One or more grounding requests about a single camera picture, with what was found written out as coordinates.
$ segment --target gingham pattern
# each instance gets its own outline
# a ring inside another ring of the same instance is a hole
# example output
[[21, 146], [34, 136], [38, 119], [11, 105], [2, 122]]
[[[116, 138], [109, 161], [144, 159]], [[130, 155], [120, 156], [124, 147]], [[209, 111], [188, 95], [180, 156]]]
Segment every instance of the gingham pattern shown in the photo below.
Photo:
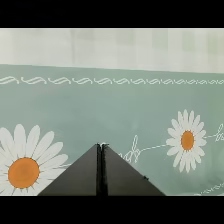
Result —
[[0, 63], [224, 73], [224, 29], [0, 29]]

